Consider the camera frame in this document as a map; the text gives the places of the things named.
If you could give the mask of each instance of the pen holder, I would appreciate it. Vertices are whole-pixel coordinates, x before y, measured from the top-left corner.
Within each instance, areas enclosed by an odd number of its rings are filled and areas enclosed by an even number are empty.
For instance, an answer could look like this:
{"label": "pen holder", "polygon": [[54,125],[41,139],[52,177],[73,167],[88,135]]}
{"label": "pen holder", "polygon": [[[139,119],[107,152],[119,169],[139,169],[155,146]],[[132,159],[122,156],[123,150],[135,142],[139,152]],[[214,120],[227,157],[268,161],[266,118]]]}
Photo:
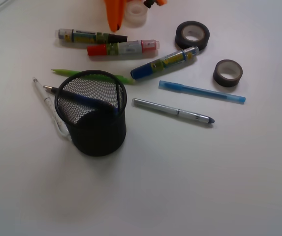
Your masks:
{"label": "pen holder", "polygon": [[[71,99],[65,96],[67,92],[76,96]],[[100,70],[69,77],[55,96],[55,108],[74,145],[90,156],[104,156],[121,146],[126,134],[125,106],[124,85],[114,75]]]}

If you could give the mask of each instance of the light blue pen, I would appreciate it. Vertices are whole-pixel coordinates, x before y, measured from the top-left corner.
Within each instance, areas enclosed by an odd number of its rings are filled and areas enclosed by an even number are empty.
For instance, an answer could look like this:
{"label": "light blue pen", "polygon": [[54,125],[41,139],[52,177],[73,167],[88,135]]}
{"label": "light blue pen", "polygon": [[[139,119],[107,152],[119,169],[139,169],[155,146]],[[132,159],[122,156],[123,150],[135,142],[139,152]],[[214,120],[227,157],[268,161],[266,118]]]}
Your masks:
{"label": "light blue pen", "polygon": [[214,98],[220,98],[220,99],[227,99],[230,101],[234,102],[245,102],[246,98],[245,97],[240,97],[240,96],[235,96],[223,92],[215,92],[211,90],[206,90],[206,89],[201,89],[201,88],[195,88],[195,87],[190,87],[186,85],[181,85],[177,83],[172,83],[172,82],[167,82],[161,80],[159,82],[159,87],[163,87],[169,90],[175,90],[175,91],[182,91],[182,92],[188,92],[188,93],[193,93],[193,94],[198,94],[198,95],[204,95],[204,96],[210,96]]}

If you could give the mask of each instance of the black marker cap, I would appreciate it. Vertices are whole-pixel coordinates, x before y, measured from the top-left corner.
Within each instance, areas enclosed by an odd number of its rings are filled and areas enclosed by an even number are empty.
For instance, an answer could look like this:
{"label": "black marker cap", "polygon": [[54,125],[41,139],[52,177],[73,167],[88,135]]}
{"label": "black marker cap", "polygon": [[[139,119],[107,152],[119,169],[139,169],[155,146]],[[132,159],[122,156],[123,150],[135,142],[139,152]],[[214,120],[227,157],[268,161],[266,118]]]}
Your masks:
{"label": "black marker cap", "polygon": [[127,42],[127,36],[109,34],[108,43],[124,43]]}

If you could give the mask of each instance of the pen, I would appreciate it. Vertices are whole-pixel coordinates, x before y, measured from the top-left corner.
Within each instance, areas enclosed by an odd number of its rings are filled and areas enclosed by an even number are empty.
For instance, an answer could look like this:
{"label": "pen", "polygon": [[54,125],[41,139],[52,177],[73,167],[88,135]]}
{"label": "pen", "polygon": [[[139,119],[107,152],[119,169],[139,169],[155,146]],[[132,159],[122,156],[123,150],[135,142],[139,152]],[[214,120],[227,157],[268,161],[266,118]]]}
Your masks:
{"label": "pen", "polygon": [[198,94],[198,95],[205,95],[205,96],[214,97],[214,98],[226,99],[226,100],[230,100],[234,102],[245,102],[246,100],[245,97],[235,96],[235,95],[231,95],[231,94],[227,94],[223,92],[215,92],[211,90],[185,86],[185,85],[167,82],[163,80],[159,82],[159,87],[163,87],[169,90],[183,91],[183,92],[188,92],[188,93],[193,93],[193,94]]}
{"label": "pen", "polygon": [[144,101],[144,100],[137,99],[137,98],[132,99],[132,102],[133,102],[134,105],[151,108],[153,110],[157,110],[157,111],[165,112],[165,113],[168,113],[168,114],[176,115],[178,117],[185,118],[185,119],[196,120],[196,121],[206,123],[206,124],[213,124],[215,122],[212,118],[198,114],[198,113],[188,112],[188,111],[184,111],[184,110],[181,110],[181,109],[157,104],[157,103],[154,103],[154,102],[148,102],[148,101]]}
{"label": "pen", "polygon": [[[43,86],[43,88],[45,88],[48,92],[51,92],[52,94],[56,94],[57,91],[58,91],[58,88],[51,87],[51,86]],[[69,100],[76,101],[81,105],[91,107],[93,109],[118,113],[118,108],[114,107],[109,102],[104,102],[104,101],[101,101],[99,99],[85,97],[85,96],[75,94],[73,92],[69,92],[69,91],[66,91],[66,90],[61,91],[61,97],[69,99]]]}
{"label": "pen", "polygon": [[58,132],[63,136],[68,138],[70,141],[72,141],[70,133],[66,127],[66,124],[63,122],[63,120],[61,120],[61,118],[59,117],[51,98],[49,97],[48,93],[46,92],[46,90],[42,87],[41,83],[39,83],[38,79],[36,79],[35,77],[32,78],[34,81],[34,84],[37,88],[37,90],[39,91],[41,98],[44,100],[44,103],[47,105],[47,107],[49,108],[49,110],[52,113],[52,117],[55,120],[55,126],[58,130]]}
{"label": "pen", "polygon": [[[77,73],[79,73],[80,71],[75,71],[75,70],[65,70],[65,69],[52,69],[52,71],[54,71],[55,73],[57,73],[58,75],[63,75],[63,76],[72,76],[75,75]],[[122,75],[115,75],[118,80],[120,80],[122,83],[127,84],[127,85],[133,85],[135,83],[135,80],[132,78],[126,78]],[[107,77],[105,78],[105,76],[103,75],[94,75],[94,76],[85,76],[84,78],[98,78],[100,80],[107,80]]]}

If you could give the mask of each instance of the black tape roll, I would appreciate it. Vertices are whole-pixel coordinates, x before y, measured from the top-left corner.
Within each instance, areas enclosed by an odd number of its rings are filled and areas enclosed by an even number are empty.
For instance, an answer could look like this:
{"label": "black tape roll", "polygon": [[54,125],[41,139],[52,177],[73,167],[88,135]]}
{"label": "black tape roll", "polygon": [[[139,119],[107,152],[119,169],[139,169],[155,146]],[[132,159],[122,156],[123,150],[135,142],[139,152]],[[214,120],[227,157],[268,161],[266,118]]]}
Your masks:
{"label": "black tape roll", "polygon": [[[194,36],[198,40],[189,40],[186,38],[187,36]],[[176,30],[176,44],[182,49],[195,46],[199,50],[203,50],[208,45],[209,38],[208,28],[197,21],[183,22]]]}
{"label": "black tape roll", "polygon": [[[222,76],[222,74],[228,74],[232,79]],[[243,69],[240,64],[233,60],[221,60],[216,64],[213,78],[221,86],[233,87],[238,85],[243,75]]]}

